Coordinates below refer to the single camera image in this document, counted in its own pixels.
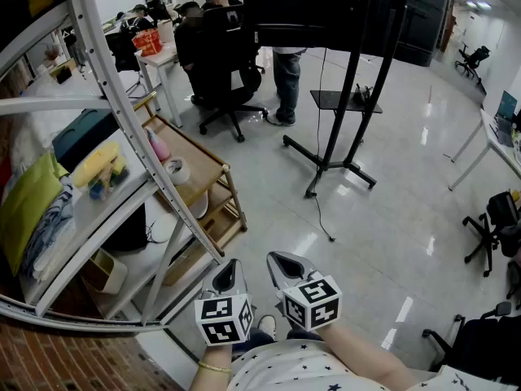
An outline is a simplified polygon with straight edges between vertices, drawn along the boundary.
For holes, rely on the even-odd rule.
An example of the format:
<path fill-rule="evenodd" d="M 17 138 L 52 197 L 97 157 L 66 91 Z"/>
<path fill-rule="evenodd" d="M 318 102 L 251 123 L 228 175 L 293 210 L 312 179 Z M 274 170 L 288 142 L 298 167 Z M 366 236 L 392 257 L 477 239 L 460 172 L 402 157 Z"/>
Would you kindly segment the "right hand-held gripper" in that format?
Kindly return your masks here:
<path fill-rule="evenodd" d="M 333 277 L 322 276 L 310 260 L 293 253 L 270 252 L 266 264 L 274 286 L 282 290 L 282 311 L 291 323 L 311 332 L 340 317 L 343 293 Z M 315 280 L 287 288 L 288 279 Z"/>

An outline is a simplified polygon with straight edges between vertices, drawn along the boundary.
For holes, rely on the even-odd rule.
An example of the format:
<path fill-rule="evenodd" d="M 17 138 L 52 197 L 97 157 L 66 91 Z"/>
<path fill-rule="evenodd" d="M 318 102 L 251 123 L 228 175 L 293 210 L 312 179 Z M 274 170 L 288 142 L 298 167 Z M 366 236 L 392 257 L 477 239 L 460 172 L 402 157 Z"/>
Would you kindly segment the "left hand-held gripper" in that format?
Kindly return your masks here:
<path fill-rule="evenodd" d="M 253 309 L 239 259 L 221 263 L 204 278 L 195 322 L 206 345 L 236 345 L 249 338 Z"/>

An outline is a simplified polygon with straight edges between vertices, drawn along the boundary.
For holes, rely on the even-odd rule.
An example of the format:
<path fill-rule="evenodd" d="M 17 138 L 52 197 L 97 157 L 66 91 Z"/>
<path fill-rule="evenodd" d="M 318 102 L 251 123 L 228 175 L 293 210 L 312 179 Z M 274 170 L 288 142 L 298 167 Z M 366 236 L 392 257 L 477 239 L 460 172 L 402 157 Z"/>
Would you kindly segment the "person's right forearm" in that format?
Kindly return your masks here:
<path fill-rule="evenodd" d="M 317 334 L 358 376 L 377 382 L 390 391 L 407 391 L 418 383 L 409 368 L 394 354 L 360 338 L 340 323 L 320 327 Z"/>

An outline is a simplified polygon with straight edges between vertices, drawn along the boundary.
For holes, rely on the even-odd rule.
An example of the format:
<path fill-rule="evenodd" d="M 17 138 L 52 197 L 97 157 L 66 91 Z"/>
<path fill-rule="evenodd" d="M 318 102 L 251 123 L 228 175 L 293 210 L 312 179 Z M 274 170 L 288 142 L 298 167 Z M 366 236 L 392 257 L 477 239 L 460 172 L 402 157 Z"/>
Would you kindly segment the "person's left forearm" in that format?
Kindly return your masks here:
<path fill-rule="evenodd" d="M 226 391 L 231 377 L 232 345 L 209 346 L 198 362 L 189 391 Z"/>

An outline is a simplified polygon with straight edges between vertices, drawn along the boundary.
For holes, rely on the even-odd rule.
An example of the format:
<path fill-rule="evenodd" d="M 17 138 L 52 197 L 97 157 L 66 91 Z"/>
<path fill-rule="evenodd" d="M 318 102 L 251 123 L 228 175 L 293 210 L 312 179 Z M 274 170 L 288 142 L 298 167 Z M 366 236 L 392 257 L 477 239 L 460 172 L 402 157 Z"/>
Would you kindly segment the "person's white shoe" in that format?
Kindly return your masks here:
<path fill-rule="evenodd" d="M 267 314 L 260 318 L 257 328 L 268 335 L 271 339 L 276 339 L 276 319 L 273 315 Z"/>

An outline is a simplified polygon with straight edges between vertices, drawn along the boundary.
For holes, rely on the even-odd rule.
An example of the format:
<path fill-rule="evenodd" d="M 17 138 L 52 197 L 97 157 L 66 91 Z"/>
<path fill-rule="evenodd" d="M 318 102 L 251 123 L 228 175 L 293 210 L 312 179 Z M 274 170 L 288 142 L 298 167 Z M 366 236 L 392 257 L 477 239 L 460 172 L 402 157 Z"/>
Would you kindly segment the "person's dark trousers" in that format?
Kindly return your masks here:
<path fill-rule="evenodd" d="M 291 329 L 287 333 L 287 340 L 318 340 L 322 341 L 322 338 L 312 332 L 307 332 L 301 328 Z M 254 348 L 262 345 L 268 345 L 275 343 L 277 340 L 270 336 L 268 333 L 263 332 L 258 327 L 253 327 L 250 331 L 249 339 L 243 344 L 247 347 Z"/>

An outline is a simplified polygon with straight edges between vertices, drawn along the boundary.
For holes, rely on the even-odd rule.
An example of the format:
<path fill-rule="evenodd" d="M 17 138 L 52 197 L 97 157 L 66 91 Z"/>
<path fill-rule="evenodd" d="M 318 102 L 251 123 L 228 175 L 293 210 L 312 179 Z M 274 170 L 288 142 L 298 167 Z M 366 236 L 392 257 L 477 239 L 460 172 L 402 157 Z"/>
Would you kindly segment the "white round appliance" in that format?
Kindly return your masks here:
<path fill-rule="evenodd" d="M 196 219 L 201 219 L 208 211 L 208 204 L 208 192 L 205 191 L 188 209 Z"/>

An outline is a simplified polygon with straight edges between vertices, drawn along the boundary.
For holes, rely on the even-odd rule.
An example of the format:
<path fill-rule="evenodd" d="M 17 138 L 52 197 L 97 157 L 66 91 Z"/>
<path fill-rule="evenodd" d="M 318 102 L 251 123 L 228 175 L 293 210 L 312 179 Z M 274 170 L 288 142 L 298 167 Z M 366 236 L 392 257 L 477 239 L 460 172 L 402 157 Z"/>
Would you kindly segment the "white star-print shirt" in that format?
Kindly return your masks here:
<path fill-rule="evenodd" d="M 355 374 L 315 340 L 256 347 L 232 363 L 226 391 L 391 391 Z"/>

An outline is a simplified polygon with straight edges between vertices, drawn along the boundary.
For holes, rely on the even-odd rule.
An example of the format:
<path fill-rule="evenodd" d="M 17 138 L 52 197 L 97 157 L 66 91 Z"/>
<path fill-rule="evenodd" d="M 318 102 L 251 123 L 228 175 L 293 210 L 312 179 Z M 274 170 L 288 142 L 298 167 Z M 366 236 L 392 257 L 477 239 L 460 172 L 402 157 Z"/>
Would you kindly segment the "black box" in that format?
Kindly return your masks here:
<path fill-rule="evenodd" d="M 142 204 L 107 238 L 102 248 L 110 253 L 127 253 L 146 246 L 146 208 Z"/>

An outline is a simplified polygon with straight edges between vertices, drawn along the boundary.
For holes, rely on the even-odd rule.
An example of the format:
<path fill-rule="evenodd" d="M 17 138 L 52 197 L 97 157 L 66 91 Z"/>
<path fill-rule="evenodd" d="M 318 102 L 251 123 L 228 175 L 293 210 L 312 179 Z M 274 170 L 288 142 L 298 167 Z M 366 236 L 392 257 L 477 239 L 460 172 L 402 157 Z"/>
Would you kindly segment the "wooden cart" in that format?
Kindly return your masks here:
<path fill-rule="evenodd" d="M 174 186 L 185 208 L 188 209 L 205 191 L 208 192 L 208 211 L 196 219 L 204 238 L 212 245 L 217 260 L 223 261 L 225 246 L 238 234 L 247 230 L 247 220 L 239 202 L 238 192 L 231 176 L 230 166 L 208 149 L 178 129 L 151 108 L 155 93 L 133 103 L 133 109 L 144 129 L 150 127 L 169 150 L 167 160 L 181 156 L 190 167 L 190 180 Z"/>

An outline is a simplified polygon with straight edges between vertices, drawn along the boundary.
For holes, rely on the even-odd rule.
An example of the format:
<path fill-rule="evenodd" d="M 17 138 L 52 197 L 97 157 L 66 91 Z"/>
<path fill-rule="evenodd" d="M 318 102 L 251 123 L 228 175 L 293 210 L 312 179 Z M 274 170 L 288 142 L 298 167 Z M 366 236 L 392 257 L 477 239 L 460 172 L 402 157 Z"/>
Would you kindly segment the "white tape roll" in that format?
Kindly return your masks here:
<path fill-rule="evenodd" d="M 164 170 L 174 186 L 186 184 L 190 180 L 190 167 L 181 156 L 167 160 Z"/>

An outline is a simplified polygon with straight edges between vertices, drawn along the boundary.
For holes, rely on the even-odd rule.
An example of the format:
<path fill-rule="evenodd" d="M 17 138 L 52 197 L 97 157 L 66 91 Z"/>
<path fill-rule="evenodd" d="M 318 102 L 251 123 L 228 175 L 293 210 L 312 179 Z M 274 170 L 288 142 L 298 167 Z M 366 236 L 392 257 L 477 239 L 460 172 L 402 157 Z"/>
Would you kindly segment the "white and yellow bin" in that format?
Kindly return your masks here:
<path fill-rule="evenodd" d="M 128 274 L 127 266 L 103 248 L 99 248 L 83 265 L 81 277 L 96 291 L 115 295 Z"/>

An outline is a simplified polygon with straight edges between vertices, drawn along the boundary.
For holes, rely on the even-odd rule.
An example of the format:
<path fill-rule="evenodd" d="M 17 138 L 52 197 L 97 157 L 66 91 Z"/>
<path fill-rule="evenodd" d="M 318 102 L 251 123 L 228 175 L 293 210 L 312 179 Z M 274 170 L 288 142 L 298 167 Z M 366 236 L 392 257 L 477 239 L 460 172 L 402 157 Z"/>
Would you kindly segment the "black wheeled TV stand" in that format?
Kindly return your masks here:
<path fill-rule="evenodd" d="M 305 190 L 305 198 L 316 199 L 318 183 L 326 172 L 334 169 L 341 169 L 361 179 L 368 189 L 375 186 L 375 179 L 361 168 L 355 160 L 355 155 L 364 142 L 371 119 L 382 111 L 379 97 L 391 69 L 402 26 L 400 29 L 392 30 L 395 40 L 387 46 L 381 57 L 364 55 L 360 49 L 345 51 L 348 63 L 344 81 L 338 90 L 327 90 L 323 84 L 316 90 L 311 90 L 310 94 L 318 109 L 317 115 L 332 115 L 330 132 L 325 134 L 322 130 L 317 131 L 315 152 L 289 136 L 283 137 L 282 142 L 285 146 L 294 148 L 316 167 L 313 179 Z M 370 101 L 365 106 L 352 100 L 357 83 L 360 86 L 372 87 Z"/>

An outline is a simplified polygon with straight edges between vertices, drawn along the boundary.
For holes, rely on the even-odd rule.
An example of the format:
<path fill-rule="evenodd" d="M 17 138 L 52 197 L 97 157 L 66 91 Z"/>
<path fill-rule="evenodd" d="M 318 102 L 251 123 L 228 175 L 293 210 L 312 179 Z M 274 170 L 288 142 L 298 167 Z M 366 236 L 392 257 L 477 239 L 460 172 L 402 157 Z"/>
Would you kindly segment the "pink bottle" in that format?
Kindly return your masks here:
<path fill-rule="evenodd" d="M 157 155 L 160 162 L 167 160 L 170 156 L 170 150 L 166 144 L 166 142 L 161 139 L 150 127 L 146 126 L 144 128 L 148 141 Z"/>

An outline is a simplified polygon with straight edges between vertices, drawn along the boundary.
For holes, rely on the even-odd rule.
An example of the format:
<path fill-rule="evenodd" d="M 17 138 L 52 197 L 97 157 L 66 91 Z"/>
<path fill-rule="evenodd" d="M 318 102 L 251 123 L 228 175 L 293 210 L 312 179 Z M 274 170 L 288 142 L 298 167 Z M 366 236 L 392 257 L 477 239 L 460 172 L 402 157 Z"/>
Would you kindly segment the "clear box with yellow lid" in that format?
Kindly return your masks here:
<path fill-rule="evenodd" d="M 76 167 L 72 183 L 92 200 L 105 201 L 128 176 L 129 167 L 120 144 L 116 140 L 108 140 Z"/>

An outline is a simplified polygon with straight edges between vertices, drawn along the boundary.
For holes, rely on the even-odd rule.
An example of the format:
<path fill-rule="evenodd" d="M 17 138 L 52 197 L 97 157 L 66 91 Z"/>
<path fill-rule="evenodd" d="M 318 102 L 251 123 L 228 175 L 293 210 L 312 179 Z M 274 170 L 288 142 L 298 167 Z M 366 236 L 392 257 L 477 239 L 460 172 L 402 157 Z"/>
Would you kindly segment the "blue patterned cloth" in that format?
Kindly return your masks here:
<path fill-rule="evenodd" d="M 45 279 L 49 264 L 63 251 L 76 230 L 72 220 L 72 178 L 66 174 L 59 182 L 62 191 L 43 213 L 24 250 L 20 273 L 26 278 Z"/>

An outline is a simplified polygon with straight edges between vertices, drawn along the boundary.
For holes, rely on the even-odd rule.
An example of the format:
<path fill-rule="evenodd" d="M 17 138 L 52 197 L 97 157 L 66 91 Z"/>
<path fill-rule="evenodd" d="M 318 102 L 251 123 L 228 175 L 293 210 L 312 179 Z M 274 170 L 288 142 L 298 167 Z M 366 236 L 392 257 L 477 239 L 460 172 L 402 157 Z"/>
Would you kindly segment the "black remote on stand shelf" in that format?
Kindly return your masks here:
<path fill-rule="evenodd" d="M 372 87 L 360 86 L 357 83 L 352 96 L 353 102 L 364 106 L 367 105 L 371 98 L 371 91 Z"/>

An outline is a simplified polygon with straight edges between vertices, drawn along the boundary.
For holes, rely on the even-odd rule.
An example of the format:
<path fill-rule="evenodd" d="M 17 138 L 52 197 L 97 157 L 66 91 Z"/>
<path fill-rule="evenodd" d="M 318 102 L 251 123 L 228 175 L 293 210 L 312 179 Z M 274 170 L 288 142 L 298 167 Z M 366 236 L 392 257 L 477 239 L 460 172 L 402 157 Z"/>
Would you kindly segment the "dark teal storage box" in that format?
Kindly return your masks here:
<path fill-rule="evenodd" d="M 110 109 L 84 109 L 52 141 L 57 161 L 71 174 L 105 139 L 119 129 Z"/>

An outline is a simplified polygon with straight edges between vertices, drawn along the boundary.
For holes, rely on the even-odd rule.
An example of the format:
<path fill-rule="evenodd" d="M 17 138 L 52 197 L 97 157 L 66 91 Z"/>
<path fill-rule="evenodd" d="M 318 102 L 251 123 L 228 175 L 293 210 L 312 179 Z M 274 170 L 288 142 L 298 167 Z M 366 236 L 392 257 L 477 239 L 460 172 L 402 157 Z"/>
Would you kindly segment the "black office chair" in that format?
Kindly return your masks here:
<path fill-rule="evenodd" d="M 425 329 L 422 337 L 433 339 L 443 351 L 440 362 L 431 366 L 455 368 L 485 380 L 499 380 L 521 390 L 521 315 L 510 315 L 512 304 L 503 301 L 478 319 L 460 314 L 454 342 L 448 344 L 437 332 Z"/>
<path fill-rule="evenodd" d="M 137 49 L 133 43 L 133 37 L 133 34 L 129 32 L 109 33 L 105 35 L 108 49 L 115 59 L 116 71 L 137 73 L 137 81 L 125 91 L 131 99 L 136 99 L 137 96 L 133 96 L 133 93 L 139 86 L 145 88 L 145 85 L 142 83 L 143 75 L 135 56 Z"/>
<path fill-rule="evenodd" d="M 199 132 L 206 134 L 211 123 L 227 116 L 233 123 L 237 141 L 242 143 L 245 138 L 236 114 L 267 114 L 265 108 L 248 104 L 261 85 L 262 73 L 256 65 L 260 45 L 248 34 L 243 6 L 206 10 L 197 42 L 195 66 L 202 73 L 202 94 L 216 110 L 199 124 Z"/>
<path fill-rule="evenodd" d="M 476 78 L 477 83 L 480 84 L 482 79 L 476 72 L 476 69 L 482 61 L 490 56 L 490 50 L 486 46 L 480 46 L 472 54 L 467 54 L 467 47 L 467 44 L 463 44 L 463 49 L 458 51 L 462 60 L 456 60 L 454 67 L 462 67 L 467 77 L 472 76 L 472 78 Z"/>
<path fill-rule="evenodd" d="M 464 258 L 468 264 L 482 249 L 486 249 L 488 269 L 484 277 L 489 277 L 493 270 L 493 251 L 501 247 L 505 257 L 515 257 L 521 248 L 521 209 L 516 207 L 514 197 L 509 191 L 494 195 L 488 200 L 486 210 L 479 215 L 479 222 L 470 216 L 462 224 L 471 224 L 481 235 L 478 246 Z"/>

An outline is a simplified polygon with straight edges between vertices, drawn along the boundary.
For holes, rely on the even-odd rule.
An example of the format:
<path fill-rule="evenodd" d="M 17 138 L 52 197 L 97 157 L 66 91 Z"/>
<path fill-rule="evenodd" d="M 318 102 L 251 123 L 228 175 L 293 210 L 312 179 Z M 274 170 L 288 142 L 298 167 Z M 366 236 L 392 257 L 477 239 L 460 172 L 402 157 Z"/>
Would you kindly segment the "white metal shelf rack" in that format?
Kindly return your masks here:
<path fill-rule="evenodd" d="M 182 231 L 187 229 L 191 232 L 193 238 L 202 245 L 209 260 L 220 263 L 221 254 L 204 234 L 149 146 L 144 129 L 140 126 L 117 76 L 116 68 L 109 62 L 109 50 L 102 37 L 99 18 L 94 12 L 94 0 L 50 0 L 36 15 L 30 13 L 30 0 L 0 0 L 0 5 L 2 4 L 14 9 L 15 19 L 21 25 L 17 33 L 10 35 L 5 45 L 0 45 L 0 72 L 11 67 L 15 59 L 45 33 L 58 28 L 60 22 L 72 22 L 81 44 L 86 48 L 102 94 L 4 99 L 0 100 L 0 113 L 20 114 L 52 108 L 110 108 L 119 126 L 116 135 L 122 141 L 124 153 L 130 160 L 131 177 L 100 205 L 94 204 L 86 194 L 79 197 L 73 208 L 74 217 L 79 221 L 75 237 L 52 270 L 50 280 L 46 281 L 37 303 L 24 304 L 0 294 L 0 315 L 35 326 L 78 332 L 145 332 L 161 329 L 171 318 L 165 316 L 160 320 L 153 319 L 151 308 L 169 263 L 181 248 Z M 162 257 L 155 262 L 153 268 L 142 270 L 137 278 L 140 287 L 147 282 L 152 283 L 139 320 L 117 320 L 113 316 L 89 319 L 53 311 L 51 305 L 94 252 L 120 228 L 123 221 L 155 195 L 159 195 L 167 203 L 169 211 L 173 212 L 177 220 Z"/>

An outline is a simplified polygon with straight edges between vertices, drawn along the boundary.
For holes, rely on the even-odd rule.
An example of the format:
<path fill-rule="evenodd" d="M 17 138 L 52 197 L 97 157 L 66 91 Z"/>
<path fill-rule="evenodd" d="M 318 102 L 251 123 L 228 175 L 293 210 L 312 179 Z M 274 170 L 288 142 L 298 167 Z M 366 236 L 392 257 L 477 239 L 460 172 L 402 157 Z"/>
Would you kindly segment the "green pillow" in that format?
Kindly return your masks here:
<path fill-rule="evenodd" d="M 40 156 L 17 180 L 0 206 L 0 250 L 17 275 L 24 250 L 44 212 L 63 190 L 68 174 L 52 151 Z"/>

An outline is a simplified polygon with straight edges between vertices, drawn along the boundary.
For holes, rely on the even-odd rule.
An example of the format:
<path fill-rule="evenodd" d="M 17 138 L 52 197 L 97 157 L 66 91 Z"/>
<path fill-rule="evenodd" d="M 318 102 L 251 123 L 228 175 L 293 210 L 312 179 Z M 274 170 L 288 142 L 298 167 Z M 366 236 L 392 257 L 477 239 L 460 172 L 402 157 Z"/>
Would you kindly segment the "white desk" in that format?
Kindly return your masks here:
<path fill-rule="evenodd" d="M 143 75 L 145 81 L 145 88 L 148 92 L 152 92 L 156 88 L 161 87 L 167 104 L 170 110 L 170 121 L 177 127 L 182 127 L 182 120 L 177 110 L 177 105 L 174 101 L 173 92 L 171 91 L 171 85 L 167 76 L 167 70 L 174 66 L 178 61 L 177 48 L 175 41 L 166 42 L 161 51 L 154 55 L 145 56 L 142 50 L 138 50 L 134 53 L 138 66 Z M 155 68 L 159 77 L 159 84 L 157 86 L 152 85 L 150 74 L 147 70 L 148 67 Z"/>

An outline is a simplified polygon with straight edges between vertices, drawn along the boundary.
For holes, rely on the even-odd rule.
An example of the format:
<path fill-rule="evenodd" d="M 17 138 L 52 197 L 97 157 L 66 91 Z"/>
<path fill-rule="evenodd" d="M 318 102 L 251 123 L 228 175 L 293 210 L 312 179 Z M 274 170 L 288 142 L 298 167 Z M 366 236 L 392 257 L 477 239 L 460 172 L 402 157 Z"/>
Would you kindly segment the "white metal-leg table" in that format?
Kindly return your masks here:
<path fill-rule="evenodd" d="M 500 144 L 498 139 L 498 130 L 494 127 L 495 119 L 486 113 L 482 108 L 479 110 L 480 119 L 477 126 L 471 131 L 466 141 L 449 159 L 453 164 L 459 159 L 461 154 L 469 147 L 475 136 L 483 130 L 486 135 L 486 143 L 481 152 L 471 162 L 471 164 L 462 172 L 462 174 L 451 184 L 448 185 L 450 191 L 454 191 L 458 185 L 471 173 L 471 171 L 481 162 L 489 151 L 493 151 L 498 157 L 510 168 L 510 170 L 521 179 L 521 164 L 515 159 L 514 148 Z"/>

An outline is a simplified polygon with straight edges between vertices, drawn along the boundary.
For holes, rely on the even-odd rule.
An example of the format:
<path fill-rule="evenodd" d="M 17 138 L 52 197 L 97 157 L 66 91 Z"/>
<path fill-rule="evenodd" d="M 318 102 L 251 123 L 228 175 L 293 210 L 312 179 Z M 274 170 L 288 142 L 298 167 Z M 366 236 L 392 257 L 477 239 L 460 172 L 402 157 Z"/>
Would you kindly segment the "red gift bag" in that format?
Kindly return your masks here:
<path fill-rule="evenodd" d="M 160 35 L 157 29 L 147 29 L 137 33 L 132 42 L 141 56 L 151 56 L 159 54 L 163 49 Z"/>

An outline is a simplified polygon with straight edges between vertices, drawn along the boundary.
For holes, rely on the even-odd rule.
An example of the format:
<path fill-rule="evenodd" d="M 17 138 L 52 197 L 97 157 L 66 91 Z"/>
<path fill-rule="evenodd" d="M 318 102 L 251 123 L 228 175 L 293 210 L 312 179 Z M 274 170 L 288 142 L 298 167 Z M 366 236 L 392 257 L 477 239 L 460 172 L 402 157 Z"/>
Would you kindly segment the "open laptop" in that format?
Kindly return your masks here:
<path fill-rule="evenodd" d="M 501 145 L 514 147 L 521 143 L 521 110 L 516 112 L 517 99 L 504 91 L 494 116 L 493 131 Z"/>

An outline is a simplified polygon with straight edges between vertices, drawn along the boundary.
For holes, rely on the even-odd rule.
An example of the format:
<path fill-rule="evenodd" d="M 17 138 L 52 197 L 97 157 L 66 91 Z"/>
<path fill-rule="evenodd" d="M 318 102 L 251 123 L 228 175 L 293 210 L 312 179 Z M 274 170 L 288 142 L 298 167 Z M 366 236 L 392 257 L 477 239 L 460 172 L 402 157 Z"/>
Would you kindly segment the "tall black cabinet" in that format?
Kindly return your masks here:
<path fill-rule="evenodd" d="M 394 58 L 429 67 L 444 21 L 447 0 L 409 0 Z"/>

